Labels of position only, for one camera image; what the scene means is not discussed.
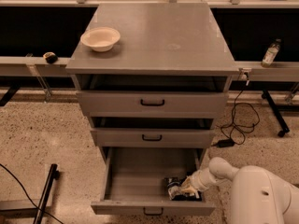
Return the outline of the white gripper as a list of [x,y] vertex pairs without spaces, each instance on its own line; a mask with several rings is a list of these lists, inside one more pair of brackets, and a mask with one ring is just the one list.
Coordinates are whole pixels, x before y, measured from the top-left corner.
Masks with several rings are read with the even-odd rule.
[[225,177],[218,174],[215,170],[205,168],[195,171],[188,176],[180,185],[180,191],[188,197],[199,198],[198,191],[208,190],[212,186],[219,185]]

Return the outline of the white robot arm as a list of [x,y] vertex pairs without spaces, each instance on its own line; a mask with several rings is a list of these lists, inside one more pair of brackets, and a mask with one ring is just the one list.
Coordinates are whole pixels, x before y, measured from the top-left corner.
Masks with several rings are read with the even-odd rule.
[[258,166],[236,168],[223,158],[189,175],[181,191],[195,195],[230,180],[231,224],[299,224],[299,188]]

